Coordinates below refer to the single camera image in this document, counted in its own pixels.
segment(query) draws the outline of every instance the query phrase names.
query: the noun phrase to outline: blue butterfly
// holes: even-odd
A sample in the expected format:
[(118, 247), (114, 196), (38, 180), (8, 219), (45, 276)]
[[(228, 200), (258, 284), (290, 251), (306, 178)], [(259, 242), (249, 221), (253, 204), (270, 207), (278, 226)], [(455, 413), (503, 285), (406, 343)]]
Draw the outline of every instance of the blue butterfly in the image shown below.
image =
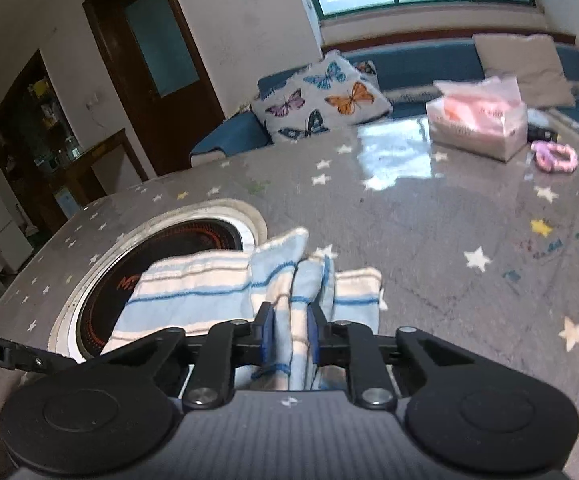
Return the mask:
[(347, 76), (335, 61), (329, 64), (325, 75), (308, 75), (303, 77), (303, 81), (316, 85), (320, 90), (329, 90), (332, 87), (332, 80), (334, 79), (339, 83), (347, 79)]
[(276, 90), (280, 90), (281, 88), (285, 88), (287, 86), (287, 81), (283, 81), (282, 83), (278, 83), (277, 85), (272, 86), (269, 90), (260, 93), (261, 100), (265, 101), (270, 95), (275, 94)]
[(306, 130), (297, 128), (279, 128), (278, 130), (279, 134), (284, 135), (287, 139), (301, 139), (301, 137), (310, 137), (312, 134), (322, 134), (328, 131), (329, 128), (323, 125), (323, 116), (318, 110), (309, 114)]

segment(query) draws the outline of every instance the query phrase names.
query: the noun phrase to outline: sofa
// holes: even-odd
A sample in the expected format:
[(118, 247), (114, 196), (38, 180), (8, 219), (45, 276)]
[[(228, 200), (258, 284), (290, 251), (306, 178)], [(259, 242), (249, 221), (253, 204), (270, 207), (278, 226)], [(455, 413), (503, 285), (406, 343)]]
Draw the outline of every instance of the sofa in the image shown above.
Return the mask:
[[(558, 119), (579, 131), (579, 51), (569, 44), (556, 44), (556, 49), (568, 81), (573, 83), (576, 107), (550, 110)], [(394, 91), (431, 86), (433, 81), (477, 81), (485, 78), (474, 40), (440, 40), (399, 43), (345, 52), (352, 64), (363, 60), (374, 62), (380, 89), (388, 98)], [(266, 92), (302, 67), (292, 68), (259, 80), (258, 89)], [(394, 119), (423, 115), (425, 102), (436, 95), (408, 96), (392, 100)], [(192, 151), (192, 156), (221, 152), (224, 156), (247, 152), (272, 144), (271, 137), (253, 112), (238, 114), (218, 126)]]

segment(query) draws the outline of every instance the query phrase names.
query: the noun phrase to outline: white rim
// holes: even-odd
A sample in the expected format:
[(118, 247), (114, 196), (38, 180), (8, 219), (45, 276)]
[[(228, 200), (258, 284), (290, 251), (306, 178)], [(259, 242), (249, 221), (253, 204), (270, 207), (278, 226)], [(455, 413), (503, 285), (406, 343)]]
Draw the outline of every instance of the white rim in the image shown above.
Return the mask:
[(267, 226), (260, 213), (238, 200), (212, 200), (152, 218), (115, 243), (80, 280), (54, 323), (48, 350), (71, 357), (79, 363), (86, 361), (78, 348), (76, 333), (80, 311), (93, 287), (117, 261), (145, 239), (172, 225), (198, 219), (216, 219), (233, 225), (240, 235), (242, 250), (245, 252), (253, 251), (256, 245), (267, 239)]

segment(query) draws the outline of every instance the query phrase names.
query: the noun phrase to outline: striped towel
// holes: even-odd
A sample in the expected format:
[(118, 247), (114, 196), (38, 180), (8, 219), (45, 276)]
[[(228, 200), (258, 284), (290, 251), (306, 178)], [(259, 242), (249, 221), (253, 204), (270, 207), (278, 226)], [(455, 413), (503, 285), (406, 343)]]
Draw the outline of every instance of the striped towel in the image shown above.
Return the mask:
[(328, 320), (348, 319), (378, 331), (381, 274), (376, 269), (335, 273), (333, 260), (307, 256), (308, 233), (296, 228), (251, 253), (206, 251), (167, 258), (143, 273), (125, 305), (105, 352), (170, 326), (206, 334), (216, 323), (253, 320), (261, 304), (275, 310), (271, 362), (236, 370), (237, 388), (304, 390), (345, 387), (316, 374), (309, 358), (307, 305), (317, 297)]

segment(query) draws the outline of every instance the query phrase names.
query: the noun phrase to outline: sofa backrest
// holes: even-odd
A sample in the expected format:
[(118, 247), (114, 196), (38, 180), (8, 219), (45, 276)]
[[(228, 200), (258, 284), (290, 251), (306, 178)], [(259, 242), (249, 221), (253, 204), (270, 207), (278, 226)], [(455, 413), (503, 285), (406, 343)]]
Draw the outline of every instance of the sofa backrest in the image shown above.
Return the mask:
[[(579, 51), (575, 46), (556, 44), (567, 79), (579, 81)], [(478, 81), (485, 78), (474, 40), (434, 40), (397, 43), (343, 53), (351, 63), (371, 60), (383, 91), (431, 85), (437, 79)], [(302, 67), (285, 70), (258, 81), (263, 92)]]

